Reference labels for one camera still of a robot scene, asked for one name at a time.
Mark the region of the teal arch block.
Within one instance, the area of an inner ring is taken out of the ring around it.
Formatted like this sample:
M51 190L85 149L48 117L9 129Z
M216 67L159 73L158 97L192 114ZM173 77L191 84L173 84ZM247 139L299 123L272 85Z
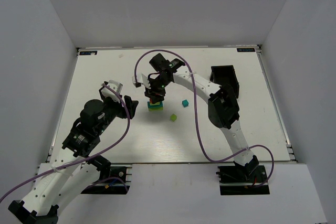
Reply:
M147 102L147 104L148 104L149 108L151 108L151 107L162 107L163 106L162 102L157 102L157 103Z

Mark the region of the lime green small cube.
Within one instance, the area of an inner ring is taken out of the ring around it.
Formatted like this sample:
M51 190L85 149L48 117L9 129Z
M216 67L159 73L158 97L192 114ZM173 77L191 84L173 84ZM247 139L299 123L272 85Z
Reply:
M172 122L175 122L175 121L177 120L177 116L176 116L175 114L172 114L172 115L170 116L170 120L171 120Z

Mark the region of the teal small cube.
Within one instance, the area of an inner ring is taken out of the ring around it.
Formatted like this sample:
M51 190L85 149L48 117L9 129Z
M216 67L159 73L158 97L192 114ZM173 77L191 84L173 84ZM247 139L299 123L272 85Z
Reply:
M182 106L185 108L189 105L189 102L187 100L182 101Z

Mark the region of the black plastic bin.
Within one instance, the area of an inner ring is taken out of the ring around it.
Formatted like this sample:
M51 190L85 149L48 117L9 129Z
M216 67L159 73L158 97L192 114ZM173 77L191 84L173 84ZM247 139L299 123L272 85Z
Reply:
M219 85L230 85L235 97L239 98L239 82L233 65L211 66L211 75L209 80Z

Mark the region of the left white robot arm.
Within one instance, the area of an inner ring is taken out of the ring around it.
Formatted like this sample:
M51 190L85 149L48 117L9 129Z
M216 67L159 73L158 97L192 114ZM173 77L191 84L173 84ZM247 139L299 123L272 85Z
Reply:
M130 96L122 96L120 88L108 83L103 84L99 93L99 100L85 103L58 156L50 163L50 170L37 175L39 182L32 190L9 205L8 210L21 223L57 223L61 209L85 189L109 180L125 184L101 152L91 152L115 118L133 119L139 103Z

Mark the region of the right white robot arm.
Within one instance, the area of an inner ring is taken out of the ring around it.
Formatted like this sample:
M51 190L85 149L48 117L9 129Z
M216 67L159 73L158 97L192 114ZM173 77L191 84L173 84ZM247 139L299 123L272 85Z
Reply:
M148 77L145 82L145 96L153 102L164 100L165 87L179 84L194 92L194 98L203 99L208 106L210 122L219 128L233 152L238 177L247 181L259 165L256 155L249 148L241 130L239 105L233 88L215 84L194 73L187 63L175 58L168 61L162 54L155 55L149 64L158 73L156 78Z

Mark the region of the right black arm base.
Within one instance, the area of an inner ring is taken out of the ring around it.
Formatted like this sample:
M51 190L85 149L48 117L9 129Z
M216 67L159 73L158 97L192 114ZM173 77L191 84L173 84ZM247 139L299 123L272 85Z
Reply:
M248 178L239 174L235 166L219 166L216 174L219 178L221 196L252 196L270 194L267 182L260 185L267 178L264 165L259 165Z

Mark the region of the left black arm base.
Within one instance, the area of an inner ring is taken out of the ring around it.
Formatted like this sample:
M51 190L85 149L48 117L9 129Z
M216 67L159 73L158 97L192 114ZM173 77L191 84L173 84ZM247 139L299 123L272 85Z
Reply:
M81 193L91 195L126 195L130 189L130 180L127 176L131 174L128 170L131 167L114 166L101 155L95 157L87 164L94 166L98 172L98 179L86 187Z

